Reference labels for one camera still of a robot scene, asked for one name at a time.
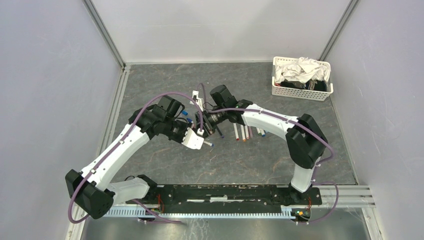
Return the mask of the large blue white marker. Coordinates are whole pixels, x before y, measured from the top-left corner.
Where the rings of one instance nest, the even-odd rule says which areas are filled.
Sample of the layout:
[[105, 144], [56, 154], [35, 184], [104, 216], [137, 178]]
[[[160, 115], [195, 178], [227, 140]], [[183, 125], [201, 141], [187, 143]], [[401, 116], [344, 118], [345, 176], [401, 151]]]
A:
[[260, 131], [260, 134], [261, 134], [262, 137], [266, 136], [266, 133], [263, 129], [260, 128], [259, 131]]

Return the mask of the beige capped marker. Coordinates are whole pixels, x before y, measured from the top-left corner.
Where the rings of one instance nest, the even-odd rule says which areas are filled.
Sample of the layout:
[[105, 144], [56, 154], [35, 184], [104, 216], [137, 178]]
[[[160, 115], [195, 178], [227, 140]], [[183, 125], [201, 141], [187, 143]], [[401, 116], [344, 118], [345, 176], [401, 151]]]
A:
[[249, 128], [247, 125], [244, 126], [244, 131], [245, 131], [245, 139], [248, 140], [250, 138], [250, 134], [249, 134]]

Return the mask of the dark blue capped marker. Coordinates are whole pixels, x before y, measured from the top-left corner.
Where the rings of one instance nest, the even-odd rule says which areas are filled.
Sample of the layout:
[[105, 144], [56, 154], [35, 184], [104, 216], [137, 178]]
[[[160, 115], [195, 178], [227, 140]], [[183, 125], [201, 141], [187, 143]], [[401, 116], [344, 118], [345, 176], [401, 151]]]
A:
[[214, 144], [208, 141], [203, 141], [203, 144], [208, 145], [210, 147], [214, 147]]

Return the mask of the pink thin pen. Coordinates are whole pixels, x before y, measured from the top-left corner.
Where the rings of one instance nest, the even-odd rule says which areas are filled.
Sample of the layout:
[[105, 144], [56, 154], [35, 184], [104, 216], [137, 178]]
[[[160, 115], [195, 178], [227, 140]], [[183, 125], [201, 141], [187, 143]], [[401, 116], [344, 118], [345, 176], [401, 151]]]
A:
[[253, 138], [253, 131], [250, 126], [248, 126], [249, 138]]

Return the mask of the orange capped marker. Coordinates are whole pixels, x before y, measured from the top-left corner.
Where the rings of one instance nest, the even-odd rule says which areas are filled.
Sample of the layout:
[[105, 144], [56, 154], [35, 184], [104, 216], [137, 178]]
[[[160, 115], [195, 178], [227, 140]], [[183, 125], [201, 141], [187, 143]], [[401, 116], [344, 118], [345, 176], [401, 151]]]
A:
[[243, 142], [246, 142], [246, 134], [245, 134], [245, 128], [243, 125], [240, 125], [240, 132], [241, 132], [241, 139]]

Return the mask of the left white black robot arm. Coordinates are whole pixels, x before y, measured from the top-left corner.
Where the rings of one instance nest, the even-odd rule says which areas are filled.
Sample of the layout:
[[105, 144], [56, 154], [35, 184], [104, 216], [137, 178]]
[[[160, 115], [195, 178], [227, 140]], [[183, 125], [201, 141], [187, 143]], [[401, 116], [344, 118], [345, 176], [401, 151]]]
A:
[[[166, 135], [170, 140], [193, 150], [199, 150], [204, 143], [205, 117], [199, 119], [198, 130], [184, 127], [174, 131], [178, 126], [173, 118], [154, 119], [146, 127], [140, 127], [142, 118], [153, 115], [149, 110], [153, 106], [146, 103], [135, 115], [109, 147], [81, 171], [71, 169], [65, 175], [65, 182], [70, 196], [68, 219], [73, 224], [83, 222], [86, 217], [99, 219], [111, 206], [125, 201], [138, 199], [145, 204], [153, 203], [157, 198], [157, 190], [145, 180], [136, 177], [130, 181], [111, 183], [118, 170], [142, 146], [158, 134]], [[87, 214], [79, 220], [72, 217], [73, 205], [77, 204]]]

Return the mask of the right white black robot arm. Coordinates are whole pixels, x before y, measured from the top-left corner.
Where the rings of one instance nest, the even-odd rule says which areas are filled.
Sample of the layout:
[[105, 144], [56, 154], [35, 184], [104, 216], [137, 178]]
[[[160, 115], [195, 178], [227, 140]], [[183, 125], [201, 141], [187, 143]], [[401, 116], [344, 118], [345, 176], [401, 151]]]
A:
[[241, 126], [247, 134], [250, 127], [270, 132], [282, 138], [294, 162], [294, 173], [290, 181], [289, 199], [295, 204], [302, 204], [309, 198], [308, 189], [314, 181], [315, 168], [325, 149], [330, 149], [328, 140], [308, 114], [300, 117], [283, 115], [264, 109], [253, 102], [237, 100], [225, 85], [215, 87], [211, 92], [215, 104], [211, 109], [205, 107], [205, 98], [194, 90], [192, 97], [201, 109], [196, 119], [198, 127], [205, 129], [204, 137], [209, 137], [218, 129], [218, 125], [229, 121]]

